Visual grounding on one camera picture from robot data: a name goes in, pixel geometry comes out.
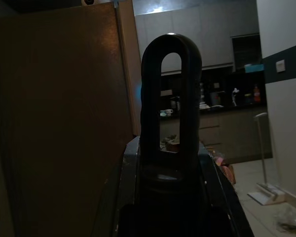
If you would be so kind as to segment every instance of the bottle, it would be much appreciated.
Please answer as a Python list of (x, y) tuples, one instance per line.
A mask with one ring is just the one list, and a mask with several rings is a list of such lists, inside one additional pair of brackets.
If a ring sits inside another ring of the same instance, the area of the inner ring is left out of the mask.
[(261, 102), (261, 95), (260, 95), (260, 89), (258, 88), (258, 85), (255, 85), (255, 88), (253, 89), (254, 92), (254, 100), (255, 102)]

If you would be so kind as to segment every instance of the white stand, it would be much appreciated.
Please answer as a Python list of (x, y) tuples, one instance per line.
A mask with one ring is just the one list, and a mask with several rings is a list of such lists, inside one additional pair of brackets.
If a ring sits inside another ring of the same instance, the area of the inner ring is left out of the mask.
[(248, 196), (253, 198), (255, 201), (257, 201), (261, 205), (271, 205), (271, 204), (285, 202), (285, 193), (279, 188), (267, 183), (265, 162), (264, 162), (264, 149), (263, 149), (260, 121), (259, 121), (259, 118), (263, 116), (267, 116), (267, 113), (256, 115), (255, 120), (258, 122), (259, 139), (260, 139), (260, 146), (261, 146), (261, 153), (262, 153), (264, 184), (257, 183), (257, 189), (259, 191), (254, 193), (248, 193)]

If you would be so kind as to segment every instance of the lower cabinet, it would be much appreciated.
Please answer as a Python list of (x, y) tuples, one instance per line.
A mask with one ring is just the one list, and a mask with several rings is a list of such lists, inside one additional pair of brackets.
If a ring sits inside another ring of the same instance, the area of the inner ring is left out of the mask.
[[(254, 116), (267, 112), (266, 107), (230, 111), (214, 115), (201, 115), (199, 139), (209, 149), (223, 154), (228, 163), (261, 159), (257, 122)], [(264, 155), (272, 157), (268, 117), (260, 118)], [(161, 121), (160, 139), (180, 135), (178, 119)]]

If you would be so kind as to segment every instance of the wall switch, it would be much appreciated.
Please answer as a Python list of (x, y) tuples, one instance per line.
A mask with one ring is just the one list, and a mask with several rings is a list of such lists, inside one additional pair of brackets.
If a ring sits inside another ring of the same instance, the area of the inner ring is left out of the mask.
[(285, 71), (285, 60), (276, 62), (276, 71), (278, 73)]

